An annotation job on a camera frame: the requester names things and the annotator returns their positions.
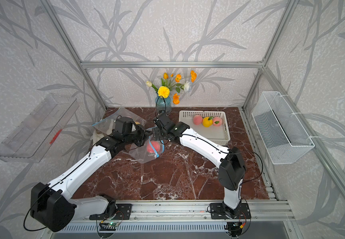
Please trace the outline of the clear zip-top bag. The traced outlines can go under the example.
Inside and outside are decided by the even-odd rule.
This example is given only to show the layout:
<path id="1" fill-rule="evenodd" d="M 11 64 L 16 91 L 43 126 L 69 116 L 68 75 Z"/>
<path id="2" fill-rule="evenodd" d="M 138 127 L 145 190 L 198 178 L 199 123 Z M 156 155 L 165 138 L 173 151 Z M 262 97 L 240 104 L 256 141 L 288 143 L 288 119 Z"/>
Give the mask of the clear zip-top bag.
<path id="1" fill-rule="evenodd" d="M 150 127 L 136 134 L 128 154 L 138 163 L 148 163 L 159 158 L 165 150 L 164 142 L 159 138 L 159 129 Z"/>
<path id="2" fill-rule="evenodd" d="M 97 130 L 97 132 L 102 133 L 104 135 L 109 135 L 115 128 L 115 121 L 119 117 L 129 117 L 132 118 L 136 124 L 146 124 L 146 120 L 140 117 L 139 115 L 131 112 L 126 108 L 120 108 L 117 111 L 110 114 L 109 116 L 102 119 L 101 121 L 96 122 L 92 126 Z"/>

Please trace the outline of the yellow peach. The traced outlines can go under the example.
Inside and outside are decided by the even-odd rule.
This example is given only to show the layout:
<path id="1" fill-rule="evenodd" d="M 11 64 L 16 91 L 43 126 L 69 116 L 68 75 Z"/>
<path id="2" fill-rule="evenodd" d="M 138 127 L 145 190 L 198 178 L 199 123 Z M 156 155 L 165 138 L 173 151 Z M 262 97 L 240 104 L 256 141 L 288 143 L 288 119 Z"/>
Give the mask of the yellow peach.
<path id="1" fill-rule="evenodd" d="M 213 125 L 213 117 L 205 117 L 202 120 L 202 125 L 204 127 L 210 127 Z"/>

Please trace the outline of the white perforated plastic basket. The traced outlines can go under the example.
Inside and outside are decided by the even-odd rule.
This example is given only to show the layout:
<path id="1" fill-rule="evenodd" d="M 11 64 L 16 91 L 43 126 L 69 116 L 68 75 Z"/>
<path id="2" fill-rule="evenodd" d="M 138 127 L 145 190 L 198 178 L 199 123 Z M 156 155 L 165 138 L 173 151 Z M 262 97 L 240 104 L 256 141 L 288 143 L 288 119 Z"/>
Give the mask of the white perforated plastic basket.
<path id="1" fill-rule="evenodd" d="M 202 123 L 195 124 L 194 117 L 201 116 L 203 119 L 206 117 L 213 117 L 213 121 L 219 121 L 219 126 L 213 124 L 205 127 Z M 227 145 L 230 141 L 229 126 L 227 123 L 226 113 L 223 111 L 189 111 L 182 110 L 179 112 L 179 121 L 189 125 L 201 136 L 211 140 L 219 145 Z"/>

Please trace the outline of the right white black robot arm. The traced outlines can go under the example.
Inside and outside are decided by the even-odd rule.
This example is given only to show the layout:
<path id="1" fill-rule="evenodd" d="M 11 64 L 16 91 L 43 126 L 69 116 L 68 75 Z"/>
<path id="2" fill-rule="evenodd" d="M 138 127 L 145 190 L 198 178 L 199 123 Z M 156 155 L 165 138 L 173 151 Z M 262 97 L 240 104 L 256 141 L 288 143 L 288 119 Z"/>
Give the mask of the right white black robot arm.
<path id="1" fill-rule="evenodd" d="M 241 203 L 241 188 L 246 173 L 242 153 L 237 147 L 227 148 L 201 136 L 189 125 L 174 123 L 167 114 L 157 115 L 154 124 L 160 137 L 188 147 L 207 158 L 218 168 L 218 180 L 224 187 L 223 207 L 235 210 Z"/>

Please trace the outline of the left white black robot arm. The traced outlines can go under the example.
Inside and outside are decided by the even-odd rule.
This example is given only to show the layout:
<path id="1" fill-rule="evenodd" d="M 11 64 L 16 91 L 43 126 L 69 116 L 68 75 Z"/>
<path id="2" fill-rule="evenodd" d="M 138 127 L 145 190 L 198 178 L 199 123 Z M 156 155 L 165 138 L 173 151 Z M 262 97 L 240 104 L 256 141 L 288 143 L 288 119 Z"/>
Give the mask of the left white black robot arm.
<path id="1" fill-rule="evenodd" d="M 115 216 L 118 209 L 115 199 L 110 196 L 73 199 L 73 195 L 97 169 L 124 151 L 126 146 L 141 147 L 150 135 L 151 130 L 136 124 L 132 118 L 118 117 L 112 133 L 101 138 L 78 163 L 49 183 L 38 183 L 32 188 L 27 215 L 52 232 L 62 230 L 76 219 Z"/>

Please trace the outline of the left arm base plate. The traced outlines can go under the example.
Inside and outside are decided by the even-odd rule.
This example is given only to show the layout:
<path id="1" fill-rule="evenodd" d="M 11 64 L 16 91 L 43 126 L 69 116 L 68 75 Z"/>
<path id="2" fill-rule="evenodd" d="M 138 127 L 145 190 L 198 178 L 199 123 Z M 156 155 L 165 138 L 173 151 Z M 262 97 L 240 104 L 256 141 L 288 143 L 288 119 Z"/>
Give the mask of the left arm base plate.
<path id="1" fill-rule="evenodd" d="M 132 204 L 111 204 L 102 214 L 89 216 L 89 220 L 129 220 Z"/>

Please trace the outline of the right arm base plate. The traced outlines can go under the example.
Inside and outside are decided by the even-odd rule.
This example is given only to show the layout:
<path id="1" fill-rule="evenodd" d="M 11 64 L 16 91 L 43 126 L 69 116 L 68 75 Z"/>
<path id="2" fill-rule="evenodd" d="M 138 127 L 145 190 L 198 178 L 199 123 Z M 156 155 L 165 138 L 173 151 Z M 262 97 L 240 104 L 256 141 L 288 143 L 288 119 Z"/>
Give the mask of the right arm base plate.
<path id="1" fill-rule="evenodd" d="M 251 219 L 251 212 L 247 203 L 239 203 L 236 209 L 231 209 L 224 203 L 211 203 L 208 211 L 211 214 L 211 219 Z"/>

